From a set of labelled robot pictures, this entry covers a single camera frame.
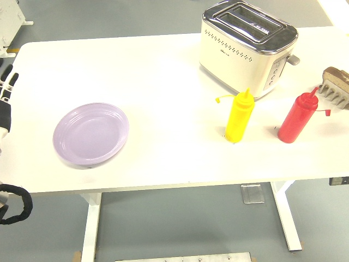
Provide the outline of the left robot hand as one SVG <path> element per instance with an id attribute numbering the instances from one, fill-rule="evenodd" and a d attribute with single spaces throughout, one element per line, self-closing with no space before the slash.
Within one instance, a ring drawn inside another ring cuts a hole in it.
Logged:
<path id="1" fill-rule="evenodd" d="M 11 104 L 10 98 L 19 73 L 11 74 L 13 65 L 9 64 L 1 74 L 1 152 L 3 139 L 11 129 Z"/>

